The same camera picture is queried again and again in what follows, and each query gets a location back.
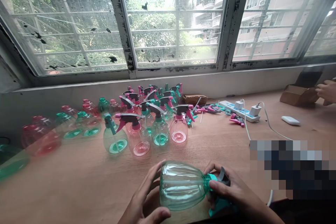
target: green spray bottle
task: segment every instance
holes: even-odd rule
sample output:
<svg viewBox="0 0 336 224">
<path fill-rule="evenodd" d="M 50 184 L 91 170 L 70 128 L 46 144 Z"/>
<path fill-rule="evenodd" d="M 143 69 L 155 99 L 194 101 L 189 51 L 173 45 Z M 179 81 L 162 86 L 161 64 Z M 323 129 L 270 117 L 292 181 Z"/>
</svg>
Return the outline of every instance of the green spray bottle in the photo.
<svg viewBox="0 0 336 224">
<path fill-rule="evenodd" d="M 110 154 L 117 154 L 122 152 L 127 146 L 127 135 L 125 131 L 121 130 L 116 133 L 119 125 L 115 124 L 109 113 L 104 114 L 105 126 L 104 130 L 104 147 Z"/>
<path fill-rule="evenodd" d="M 173 107 L 172 102 L 175 102 L 174 98 L 172 96 L 166 96 L 166 97 L 162 97 L 160 99 L 160 109 L 162 109 L 164 112 L 166 112 L 166 114 L 163 116 L 164 120 L 166 121 L 166 123 L 168 124 L 168 126 L 170 127 L 172 118 L 173 118 L 173 113 L 170 112 L 170 110 L 168 110 L 168 107 L 171 108 Z"/>
<path fill-rule="evenodd" d="M 151 103 L 146 103 L 146 106 L 155 113 L 155 121 L 152 125 L 152 140 L 158 146 L 165 145 L 169 140 L 169 127 L 162 115 L 165 115 L 166 112 Z"/>
<path fill-rule="evenodd" d="M 152 99 L 152 100 L 145 100 L 143 102 L 140 103 L 140 106 L 141 106 L 141 115 L 145 116 L 144 118 L 141 118 L 139 120 L 140 124 L 141 124 L 141 127 L 143 128 L 143 134 L 146 136 L 146 137 L 149 137 L 152 135 L 152 125 L 153 125 L 153 122 L 154 122 L 154 118 L 153 116 L 151 115 L 151 112 L 147 109 L 147 105 L 146 103 L 154 103 L 155 100 Z"/>
</svg>

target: wall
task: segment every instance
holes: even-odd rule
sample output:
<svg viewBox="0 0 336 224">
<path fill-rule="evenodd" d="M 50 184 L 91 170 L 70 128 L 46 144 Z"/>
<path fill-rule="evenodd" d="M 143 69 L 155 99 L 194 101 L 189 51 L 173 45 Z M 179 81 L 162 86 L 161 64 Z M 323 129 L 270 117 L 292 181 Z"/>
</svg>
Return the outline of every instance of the wall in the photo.
<svg viewBox="0 0 336 224">
<path fill-rule="evenodd" d="M 21 89 L 2 94 L 0 136 L 10 137 L 12 142 L 18 145 L 21 127 L 29 124 L 32 116 L 42 114 L 55 118 L 62 105 L 80 109 L 84 98 L 95 103 L 100 97 L 118 99 L 128 86 L 137 92 L 139 85 L 147 87 L 149 84 L 155 84 L 164 87 L 166 83 L 173 86 L 182 82 L 185 94 L 201 93 L 211 98 L 220 98 L 226 95 L 283 89 L 287 84 L 294 83 L 303 69 L 304 67 L 300 66 Z M 336 64 L 328 65 L 324 68 L 320 82 L 334 76 Z"/>
</svg>

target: building window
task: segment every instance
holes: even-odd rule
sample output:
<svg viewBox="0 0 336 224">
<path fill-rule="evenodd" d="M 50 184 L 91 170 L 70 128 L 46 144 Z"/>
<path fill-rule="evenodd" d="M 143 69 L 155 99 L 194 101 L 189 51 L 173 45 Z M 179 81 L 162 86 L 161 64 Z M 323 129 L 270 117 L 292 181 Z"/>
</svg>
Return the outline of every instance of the building window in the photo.
<svg viewBox="0 0 336 224">
<path fill-rule="evenodd" d="M 252 26 L 252 22 L 243 22 L 242 23 L 242 27 L 250 27 L 250 26 Z M 250 28 L 244 28 L 244 29 L 242 29 L 240 34 L 249 33 L 250 31 L 251 31 Z"/>
<path fill-rule="evenodd" d="M 271 16 L 270 26 L 279 26 L 281 25 L 284 13 L 273 13 Z"/>
<path fill-rule="evenodd" d="M 247 0 L 247 6 L 246 9 L 250 9 L 254 6 L 257 6 L 258 0 Z"/>
</svg>

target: white mouse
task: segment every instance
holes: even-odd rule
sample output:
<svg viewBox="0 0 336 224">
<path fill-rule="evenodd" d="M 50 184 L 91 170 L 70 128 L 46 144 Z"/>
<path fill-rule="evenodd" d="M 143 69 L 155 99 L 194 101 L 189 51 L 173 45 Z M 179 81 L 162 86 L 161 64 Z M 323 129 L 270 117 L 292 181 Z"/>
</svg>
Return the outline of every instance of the white mouse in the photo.
<svg viewBox="0 0 336 224">
<path fill-rule="evenodd" d="M 300 122 L 298 120 L 294 119 L 293 117 L 283 116 L 283 117 L 281 117 L 281 119 L 284 120 L 288 124 L 300 125 Z"/>
</svg>

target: cable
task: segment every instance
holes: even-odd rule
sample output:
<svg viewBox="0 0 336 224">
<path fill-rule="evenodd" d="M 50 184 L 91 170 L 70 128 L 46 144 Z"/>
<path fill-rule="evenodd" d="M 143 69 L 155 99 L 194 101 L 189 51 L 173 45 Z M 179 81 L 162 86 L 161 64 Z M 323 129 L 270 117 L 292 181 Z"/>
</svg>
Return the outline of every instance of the cable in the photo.
<svg viewBox="0 0 336 224">
<path fill-rule="evenodd" d="M 246 123 L 246 108 L 245 108 L 245 100 L 244 99 L 241 99 L 241 101 L 244 102 L 244 113 L 245 113 L 245 118 L 244 118 L 244 122 L 245 122 L 245 128 L 246 128 L 246 132 L 247 132 L 247 136 L 249 138 L 249 140 L 251 141 L 251 138 L 250 138 L 250 134 L 249 134 L 249 131 L 247 129 L 247 123 Z M 264 105 L 264 109 L 265 109 L 265 114 L 266 114 L 266 117 L 267 117 L 267 122 L 268 122 L 268 125 L 269 127 L 271 128 L 271 125 L 270 125 L 270 122 L 269 122 L 269 119 L 268 119 L 268 115 L 267 115 L 267 112 L 266 112 L 266 107 L 265 107 L 265 104 L 263 103 Z M 273 198 L 273 189 L 271 189 L 271 192 L 269 194 L 269 199 L 268 199 L 268 202 L 267 202 L 267 206 L 269 207 L 270 204 L 272 203 L 272 198 Z"/>
</svg>

